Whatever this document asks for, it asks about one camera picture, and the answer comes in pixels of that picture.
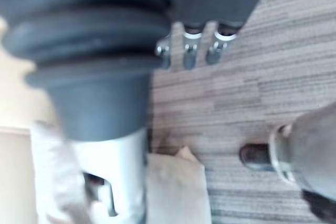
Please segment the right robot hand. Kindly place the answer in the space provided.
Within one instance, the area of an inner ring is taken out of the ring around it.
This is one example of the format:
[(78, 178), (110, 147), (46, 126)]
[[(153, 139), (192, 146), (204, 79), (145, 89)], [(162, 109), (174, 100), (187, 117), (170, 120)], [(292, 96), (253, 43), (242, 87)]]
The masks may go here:
[(183, 25), (183, 66), (195, 67), (203, 30), (217, 22), (205, 59), (218, 63), (260, 0), (1, 0), (2, 43), (32, 61), (26, 82), (49, 95), (75, 170), (62, 167), (55, 203), (73, 223), (146, 222), (148, 103), (152, 73), (171, 65), (171, 26)]

